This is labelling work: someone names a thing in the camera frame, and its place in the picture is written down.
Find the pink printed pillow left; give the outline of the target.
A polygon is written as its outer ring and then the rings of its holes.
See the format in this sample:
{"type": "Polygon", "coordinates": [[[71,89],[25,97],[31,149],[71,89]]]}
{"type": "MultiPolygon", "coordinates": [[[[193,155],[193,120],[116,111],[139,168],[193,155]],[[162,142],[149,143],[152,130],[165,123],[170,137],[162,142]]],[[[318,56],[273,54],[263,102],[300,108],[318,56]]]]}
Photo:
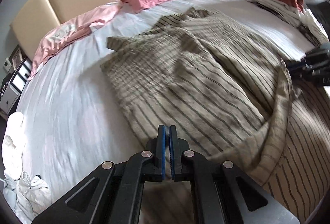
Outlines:
{"type": "Polygon", "coordinates": [[[49,31],[40,41],[36,49],[32,71],[28,80],[32,80],[37,72],[65,47],[82,39],[109,23],[121,10],[123,2],[116,0],[98,6],[84,14],[78,15],[49,31]]]}

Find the grey bedside cabinet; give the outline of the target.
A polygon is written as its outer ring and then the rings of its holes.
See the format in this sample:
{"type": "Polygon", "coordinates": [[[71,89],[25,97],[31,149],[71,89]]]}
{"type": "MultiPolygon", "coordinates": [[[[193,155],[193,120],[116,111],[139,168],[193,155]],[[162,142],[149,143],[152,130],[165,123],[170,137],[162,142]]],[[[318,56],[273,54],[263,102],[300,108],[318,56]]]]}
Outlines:
{"type": "Polygon", "coordinates": [[[1,85],[1,111],[4,114],[10,115],[16,111],[25,82],[18,74],[8,74],[3,79],[1,85]]]}

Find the white crumpled clothes pile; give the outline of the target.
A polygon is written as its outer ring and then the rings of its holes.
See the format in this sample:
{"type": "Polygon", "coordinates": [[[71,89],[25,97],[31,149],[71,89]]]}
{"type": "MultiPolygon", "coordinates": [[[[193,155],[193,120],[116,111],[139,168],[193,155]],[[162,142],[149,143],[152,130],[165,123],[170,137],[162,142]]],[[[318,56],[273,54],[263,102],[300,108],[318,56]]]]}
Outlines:
{"type": "Polygon", "coordinates": [[[9,207],[22,223],[33,219],[47,209],[52,202],[51,190],[39,175],[30,177],[23,170],[24,116],[21,112],[11,114],[2,142],[2,159],[5,167],[3,195],[9,207]]]}

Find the white folded clothes stack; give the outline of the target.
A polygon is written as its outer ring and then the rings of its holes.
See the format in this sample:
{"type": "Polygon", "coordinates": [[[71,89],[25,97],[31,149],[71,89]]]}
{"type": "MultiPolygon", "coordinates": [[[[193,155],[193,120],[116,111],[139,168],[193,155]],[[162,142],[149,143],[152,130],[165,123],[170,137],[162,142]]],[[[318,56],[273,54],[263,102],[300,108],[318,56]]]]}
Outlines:
{"type": "Polygon", "coordinates": [[[298,29],[314,46],[329,42],[325,29],[310,9],[300,11],[279,0],[247,0],[298,29]]]}

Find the beige striped button shirt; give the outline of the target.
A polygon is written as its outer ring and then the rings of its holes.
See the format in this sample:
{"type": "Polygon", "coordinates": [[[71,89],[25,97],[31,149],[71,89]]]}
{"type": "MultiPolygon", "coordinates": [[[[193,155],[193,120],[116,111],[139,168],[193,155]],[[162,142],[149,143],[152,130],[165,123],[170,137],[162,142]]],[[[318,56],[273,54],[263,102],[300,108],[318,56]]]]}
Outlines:
{"type": "Polygon", "coordinates": [[[304,222],[329,189],[329,96],[292,79],[264,35],[190,8],[132,37],[101,66],[140,142],[175,125],[192,150],[231,160],[304,222]]]}

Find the white bed sheet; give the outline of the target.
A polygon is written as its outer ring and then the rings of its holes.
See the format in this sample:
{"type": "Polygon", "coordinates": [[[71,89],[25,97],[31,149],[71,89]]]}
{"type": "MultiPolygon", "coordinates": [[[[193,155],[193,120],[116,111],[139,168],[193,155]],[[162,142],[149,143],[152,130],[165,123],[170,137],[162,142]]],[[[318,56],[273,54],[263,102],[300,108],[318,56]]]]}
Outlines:
{"type": "Polygon", "coordinates": [[[294,59],[312,44],[296,29],[246,0],[173,0],[135,14],[129,5],[103,28],[66,47],[26,84],[18,111],[22,169],[40,175],[56,201],[102,162],[120,163],[143,148],[101,71],[109,36],[134,36],[163,15],[190,7],[219,10],[272,40],[294,59]]]}

